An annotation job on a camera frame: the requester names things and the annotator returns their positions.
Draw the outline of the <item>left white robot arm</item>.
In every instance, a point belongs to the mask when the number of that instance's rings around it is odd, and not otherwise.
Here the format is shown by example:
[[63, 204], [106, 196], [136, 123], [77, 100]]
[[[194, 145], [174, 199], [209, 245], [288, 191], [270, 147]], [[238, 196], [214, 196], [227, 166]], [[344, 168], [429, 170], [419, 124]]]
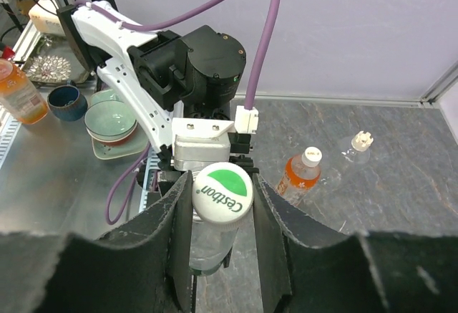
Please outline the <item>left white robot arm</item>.
[[161, 170], [225, 161], [252, 168], [258, 113], [230, 111], [246, 66], [237, 39], [207, 25], [185, 35], [144, 31], [114, 0], [70, 4], [57, 16], [77, 59], [130, 107]]

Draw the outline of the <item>white bottle cap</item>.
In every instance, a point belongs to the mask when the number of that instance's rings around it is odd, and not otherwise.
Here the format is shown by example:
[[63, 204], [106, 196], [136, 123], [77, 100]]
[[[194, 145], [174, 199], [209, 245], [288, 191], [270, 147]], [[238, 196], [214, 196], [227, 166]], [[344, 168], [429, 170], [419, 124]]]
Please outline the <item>white bottle cap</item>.
[[314, 168], [319, 165], [322, 157], [322, 152], [317, 147], [310, 146], [304, 150], [301, 160], [305, 166]]
[[239, 228], [253, 205], [253, 182], [240, 166], [213, 163], [193, 173], [193, 208], [199, 218], [220, 231]]

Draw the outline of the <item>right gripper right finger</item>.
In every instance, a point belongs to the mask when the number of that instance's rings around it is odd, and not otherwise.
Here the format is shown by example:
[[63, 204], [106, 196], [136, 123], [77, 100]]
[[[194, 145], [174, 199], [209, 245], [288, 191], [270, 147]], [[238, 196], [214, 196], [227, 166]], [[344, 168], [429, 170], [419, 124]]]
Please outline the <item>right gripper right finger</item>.
[[345, 235], [253, 176], [265, 312], [455, 312], [457, 237]]

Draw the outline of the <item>green label water bottle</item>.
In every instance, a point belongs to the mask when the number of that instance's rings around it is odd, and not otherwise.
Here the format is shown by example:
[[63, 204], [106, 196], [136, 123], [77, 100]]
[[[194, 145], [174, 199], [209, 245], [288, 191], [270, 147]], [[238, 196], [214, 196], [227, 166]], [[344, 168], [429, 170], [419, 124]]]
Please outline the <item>green label water bottle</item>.
[[232, 250], [238, 230], [220, 231], [193, 211], [189, 267], [196, 276], [214, 274]]

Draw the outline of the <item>clear bottle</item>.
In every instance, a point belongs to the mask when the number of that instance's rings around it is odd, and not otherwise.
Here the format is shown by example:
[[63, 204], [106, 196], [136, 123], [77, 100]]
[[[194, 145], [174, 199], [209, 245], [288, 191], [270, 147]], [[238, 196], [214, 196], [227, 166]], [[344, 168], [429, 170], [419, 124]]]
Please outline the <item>clear bottle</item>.
[[359, 151], [351, 144], [353, 137], [348, 136], [338, 142], [338, 151], [343, 160], [350, 165], [363, 165], [369, 161], [370, 149]]

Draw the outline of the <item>cream bottle cap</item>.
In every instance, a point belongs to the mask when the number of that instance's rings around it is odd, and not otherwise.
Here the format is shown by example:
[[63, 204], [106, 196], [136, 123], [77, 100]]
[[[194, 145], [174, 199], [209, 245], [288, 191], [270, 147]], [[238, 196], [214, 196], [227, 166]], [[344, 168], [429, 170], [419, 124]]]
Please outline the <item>cream bottle cap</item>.
[[351, 139], [351, 146], [358, 152], [365, 152], [370, 148], [373, 141], [371, 133], [361, 130]]

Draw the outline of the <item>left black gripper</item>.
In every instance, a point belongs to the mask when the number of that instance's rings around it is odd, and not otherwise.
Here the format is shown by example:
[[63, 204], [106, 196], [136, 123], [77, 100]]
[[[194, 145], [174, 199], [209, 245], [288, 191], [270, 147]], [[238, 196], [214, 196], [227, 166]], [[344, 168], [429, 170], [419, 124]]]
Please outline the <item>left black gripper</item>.
[[177, 135], [175, 142], [160, 147], [159, 168], [163, 171], [192, 171], [196, 173], [214, 163], [232, 163], [241, 167], [250, 177], [259, 172], [249, 157], [251, 135], [223, 133], [214, 138], [190, 138]]

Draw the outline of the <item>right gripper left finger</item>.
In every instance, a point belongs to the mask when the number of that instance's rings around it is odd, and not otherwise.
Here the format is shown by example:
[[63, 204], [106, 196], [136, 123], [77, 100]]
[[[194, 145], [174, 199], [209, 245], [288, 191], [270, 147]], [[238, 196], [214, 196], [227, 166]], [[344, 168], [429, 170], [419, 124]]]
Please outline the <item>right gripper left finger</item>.
[[75, 233], [1, 235], [3, 312], [188, 312], [193, 177], [90, 240]]

